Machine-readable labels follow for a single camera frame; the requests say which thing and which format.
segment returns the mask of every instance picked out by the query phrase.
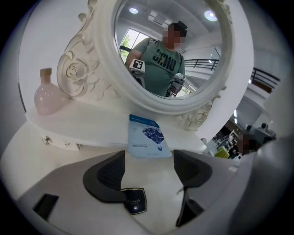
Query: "shelf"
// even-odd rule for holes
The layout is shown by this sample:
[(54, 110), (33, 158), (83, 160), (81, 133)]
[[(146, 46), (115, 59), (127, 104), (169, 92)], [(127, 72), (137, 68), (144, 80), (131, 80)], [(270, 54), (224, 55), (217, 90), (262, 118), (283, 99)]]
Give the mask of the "shelf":
[[(124, 148), (128, 144), (129, 115), (91, 104), (70, 100), (50, 116), (39, 116), (34, 107), (27, 111), (26, 117), (40, 132), (77, 144)], [(195, 132), (158, 124), (170, 149), (194, 152), (206, 149)]]

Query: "face mask package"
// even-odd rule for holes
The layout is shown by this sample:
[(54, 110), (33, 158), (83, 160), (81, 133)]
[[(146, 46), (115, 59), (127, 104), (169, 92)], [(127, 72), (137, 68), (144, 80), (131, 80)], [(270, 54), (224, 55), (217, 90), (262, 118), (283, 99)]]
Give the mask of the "face mask package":
[(134, 157), (171, 157), (160, 127), (155, 121), (130, 115), (128, 151)]

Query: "mirror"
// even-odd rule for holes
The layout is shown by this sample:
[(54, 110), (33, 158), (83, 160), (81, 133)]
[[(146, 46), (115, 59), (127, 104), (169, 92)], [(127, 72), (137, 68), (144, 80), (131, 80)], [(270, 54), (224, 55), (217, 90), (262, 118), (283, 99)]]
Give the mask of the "mirror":
[(221, 29), (204, 0), (129, 0), (115, 25), (130, 79), (163, 98), (187, 98), (221, 56)]

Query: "man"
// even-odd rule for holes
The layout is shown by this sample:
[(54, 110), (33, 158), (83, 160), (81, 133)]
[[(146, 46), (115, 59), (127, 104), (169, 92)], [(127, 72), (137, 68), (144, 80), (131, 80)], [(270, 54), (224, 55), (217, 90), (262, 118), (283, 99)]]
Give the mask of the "man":
[(164, 31), (162, 41), (146, 38), (129, 53), (126, 66), (129, 68), (133, 59), (145, 62), (145, 88), (165, 96), (170, 80), (177, 73), (185, 75), (185, 61), (176, 51), (187, 35), (187, 27), (181, 22), (172, 23)]

